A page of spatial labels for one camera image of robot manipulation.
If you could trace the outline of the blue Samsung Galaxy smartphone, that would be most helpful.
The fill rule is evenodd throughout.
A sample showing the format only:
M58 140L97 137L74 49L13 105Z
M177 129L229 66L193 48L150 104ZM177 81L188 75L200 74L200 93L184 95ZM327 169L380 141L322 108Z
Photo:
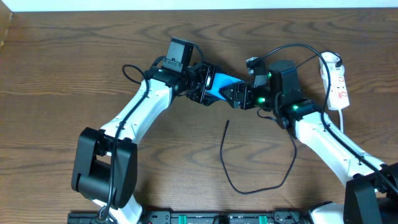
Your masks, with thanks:
M216 73L213 84L210 90L207 90L206 93L215 96L221 100L226 100L221 94L220 94L220 88L223 88L225 86L235 84L235 83L243 83L244 80L232 77L228 74L225 73Z

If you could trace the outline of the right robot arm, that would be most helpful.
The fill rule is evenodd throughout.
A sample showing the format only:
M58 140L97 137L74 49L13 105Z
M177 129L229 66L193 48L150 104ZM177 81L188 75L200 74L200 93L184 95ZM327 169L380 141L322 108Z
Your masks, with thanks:
M218 72L213 89L233 108L271 111L282 129L311 148L345 187L342 205L328 202L307 212L310 223L397 223L397 164L387 165L356 145L304 98L290 60L252 68L253 82Z

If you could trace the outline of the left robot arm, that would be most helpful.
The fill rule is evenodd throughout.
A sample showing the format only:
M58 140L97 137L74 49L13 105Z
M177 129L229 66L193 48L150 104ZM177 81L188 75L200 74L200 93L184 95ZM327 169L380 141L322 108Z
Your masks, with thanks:
M206 95L221 77L208 62L189 67L160 58L141 71L140 88L133 99L100 129L85 128L76 149L72 189L100 206L87 223L138 223L142 206L133 196L137 183L137 148L156 117L176 96L187 96L208 106L217 100Z

